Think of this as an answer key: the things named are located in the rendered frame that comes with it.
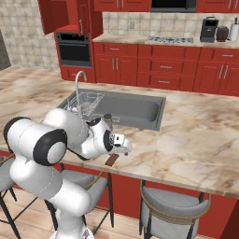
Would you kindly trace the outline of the dark grey fridge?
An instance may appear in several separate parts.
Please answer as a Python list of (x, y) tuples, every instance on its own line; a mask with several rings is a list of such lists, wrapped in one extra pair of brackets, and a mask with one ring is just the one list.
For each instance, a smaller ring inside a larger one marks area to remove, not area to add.
[(9, 68), (11, 66), (6, 44), (4, 38), (2, 36), (2, 32), (0, 31), (0, 71)]

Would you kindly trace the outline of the red wall cupboards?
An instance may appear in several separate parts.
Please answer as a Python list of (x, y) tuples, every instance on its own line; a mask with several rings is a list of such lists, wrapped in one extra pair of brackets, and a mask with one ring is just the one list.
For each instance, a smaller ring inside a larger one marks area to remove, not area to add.
[(198, 0), (198, 13), (239, 13), (239, 0)]
[(151, 0), (93, 0), (95, 11), (149, 12)]

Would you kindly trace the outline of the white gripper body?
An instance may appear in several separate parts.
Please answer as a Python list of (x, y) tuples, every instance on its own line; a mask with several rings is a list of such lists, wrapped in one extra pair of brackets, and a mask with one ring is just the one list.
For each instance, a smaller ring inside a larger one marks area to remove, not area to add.
[(121, 142), (115, 145), (117, 153), (123, 153), (127, 156), (132, 150), (133, 145), (128, 139), (123, 139)]

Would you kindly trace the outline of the black built-in oven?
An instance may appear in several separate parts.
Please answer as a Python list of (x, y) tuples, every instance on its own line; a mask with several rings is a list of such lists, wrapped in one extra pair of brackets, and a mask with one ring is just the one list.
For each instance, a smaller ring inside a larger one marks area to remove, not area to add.
[(88, 35), (56, 33), (62, 65), (91, 67), (91, 50)]

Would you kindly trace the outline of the grey hob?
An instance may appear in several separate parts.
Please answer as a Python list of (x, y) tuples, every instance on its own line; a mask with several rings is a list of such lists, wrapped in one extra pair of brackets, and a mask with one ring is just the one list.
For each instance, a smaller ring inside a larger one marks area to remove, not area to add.
[(147, 43), (193, 44), (193, 37), (149, 36)]

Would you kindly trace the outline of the grey cushioned bar stool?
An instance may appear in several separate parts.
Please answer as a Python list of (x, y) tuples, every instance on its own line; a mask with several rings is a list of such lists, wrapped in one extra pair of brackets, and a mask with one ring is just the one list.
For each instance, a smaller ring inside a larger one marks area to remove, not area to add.
[(13, 162), (14, 162), (13, 158), (9, 158), (7, 156), (0, 155), (0, 207), (3, 209), (5, 216), (7, 218), (6, 220), (4, 220), (4, 221), (1, 220), (1, 221), (3, 221), (6, 224), (9, 224), (11, 226), (12, 230), (14, 231), (17, 239), (21, 239), (19, 231), (15, 225), (15, 220), (9, 214), (7, 206), (4, 202), (4, 197), (1, 195), (1, 193), (3, 191), (7, 192), (8, 190), (10, 190), (11, 194), (14, 196), (14, 192), (12, 189), (14, 181), (12, 180), (12, 178), (10, 177), (10, 174), (9, 174), (9, 169)]
[(200, 217), (211, 205), (211, 195), (204, 198), (169, 190), (149, 188), (140, 180), (139, 233), (144, 239), (195, 239)]
[(92, 232), (83, 218), (96, 207), (105, 187), (108, 187), (109, 193), (108, 212), (114, 216), (110, 179), (101, 174), (93, 176), (66, 169), (60, 172), (60, 179), (60, 185), (49, 198), (56, 209), (58, 224), (50, 239), (94, 239), (98, 228)]

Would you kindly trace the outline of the white paper towel roll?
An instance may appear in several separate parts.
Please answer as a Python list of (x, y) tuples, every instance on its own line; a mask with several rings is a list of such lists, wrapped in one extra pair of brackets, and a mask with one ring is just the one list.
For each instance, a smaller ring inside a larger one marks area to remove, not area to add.
[(234, 19), (234, 23), (231, 25), (230, 33), (228, 39), (230, 41), (236, 41), (239, 34), (239, 22), (238, 19)]

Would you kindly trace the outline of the brown chocolate bar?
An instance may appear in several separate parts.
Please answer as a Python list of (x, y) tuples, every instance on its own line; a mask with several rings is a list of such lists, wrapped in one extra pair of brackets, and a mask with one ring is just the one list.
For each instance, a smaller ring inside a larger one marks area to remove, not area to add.
[(119, 157), (118, 154), (111, 154), (109, 158), (107, 159), (107, 161), (105, 162), (105, 165), (112, 166), (118, 157)]

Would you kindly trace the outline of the red base cupboard run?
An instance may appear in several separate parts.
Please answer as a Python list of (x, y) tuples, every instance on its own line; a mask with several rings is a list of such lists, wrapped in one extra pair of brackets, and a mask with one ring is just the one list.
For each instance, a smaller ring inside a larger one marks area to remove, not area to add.
[(81, 81), (239, 97), (239, 49), (94, 42)]

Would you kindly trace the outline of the open red wall cabinet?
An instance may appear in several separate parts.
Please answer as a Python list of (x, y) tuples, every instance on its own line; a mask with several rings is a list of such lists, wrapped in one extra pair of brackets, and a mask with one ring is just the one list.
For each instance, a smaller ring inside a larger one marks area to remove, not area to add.
[(93, 0), (37, 0), (43, 32), (89, 34), (103, 33), (103, 16), (94, 10)]

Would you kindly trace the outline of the grey steel sink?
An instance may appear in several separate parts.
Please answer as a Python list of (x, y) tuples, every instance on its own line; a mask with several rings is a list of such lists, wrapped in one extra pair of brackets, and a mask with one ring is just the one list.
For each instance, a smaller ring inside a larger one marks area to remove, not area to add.
[[(146, 96), (112, 91), (94, 91), (79, 89), (78, 92), (95, 92), (104, 95), (98, 106), (86, 121), (102, 118), (104, 114), (111, 114), (114, 124), (158, 131), (161, 128), (165, 97)], [(73, 91), (60, 104), (59, 108), (66, 109), (67, 99), (76, 95)]]

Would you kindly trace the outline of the black microwave oven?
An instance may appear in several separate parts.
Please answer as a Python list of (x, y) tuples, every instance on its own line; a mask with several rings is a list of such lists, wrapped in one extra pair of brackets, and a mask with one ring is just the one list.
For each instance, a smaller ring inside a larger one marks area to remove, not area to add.
[(151, 12), (195, 13), (197, 0), (151, 0)]

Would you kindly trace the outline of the red island counter base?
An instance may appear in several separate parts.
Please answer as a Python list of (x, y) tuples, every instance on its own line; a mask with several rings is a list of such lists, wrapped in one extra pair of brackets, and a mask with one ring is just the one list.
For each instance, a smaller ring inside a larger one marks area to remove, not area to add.
[(115, 212), (139, 217), (142, 179), (157, 189), (197, 196), (201, 191), (212, 195), (209, 211), (201, 218), (199, 234), (215, 239), (239, 239), (239, 156), (188, 152), (171, 156), (158, 150), (134, 150), (121, 155), (113, 166), (106, 157), (85, 162), (68, 151), (62, 164), (66, 168), (97, 174), (111, 173)]

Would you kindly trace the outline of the curved silver tap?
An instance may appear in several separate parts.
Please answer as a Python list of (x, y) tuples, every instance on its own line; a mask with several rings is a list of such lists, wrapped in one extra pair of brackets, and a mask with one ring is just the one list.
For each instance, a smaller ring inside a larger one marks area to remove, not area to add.
[(78, 93), (78, 79), (80, 76), (83, 76), (83, 79), (85, 82), (87, 81), (87, 76), (86, 76), (86, 73), (81, 70), (81, 71), (77, 72), (76, 77), (75, 77), (75, 91), (76, 91), (76, 96), (77, 96), (77, 114), (80, 118), (82, 118), (82, 111), (81, 111), (81, 105), (79, 102), (79, 93)]

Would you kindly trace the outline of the black coffee machine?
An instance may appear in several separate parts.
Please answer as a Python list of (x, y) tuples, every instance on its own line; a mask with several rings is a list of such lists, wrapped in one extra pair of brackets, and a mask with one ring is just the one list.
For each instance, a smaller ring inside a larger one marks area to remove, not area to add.
[(215, 41), (215, 33), (218, 28), (218, 20), (215, 17), (206, 17), (203, 19), (200, 41), (213, 43)]

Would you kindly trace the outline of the small brown dark-lidded jar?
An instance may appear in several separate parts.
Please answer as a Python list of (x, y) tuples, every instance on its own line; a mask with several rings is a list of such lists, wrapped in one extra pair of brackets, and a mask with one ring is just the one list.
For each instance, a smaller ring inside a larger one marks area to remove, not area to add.
[(109, 126), (110, 130), (113, 130), (112, 115), (109, 113), (104, 114), (104, 120), (105, 120), (106, 124)]

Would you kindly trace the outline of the dark brown jar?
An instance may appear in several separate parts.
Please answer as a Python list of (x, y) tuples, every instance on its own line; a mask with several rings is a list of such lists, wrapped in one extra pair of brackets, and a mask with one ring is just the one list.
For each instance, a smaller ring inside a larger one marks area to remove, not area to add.
[(216, 32), (217, 42), (225, 42), (228, 38), (229, 28), (227, 26), (219, 26)]

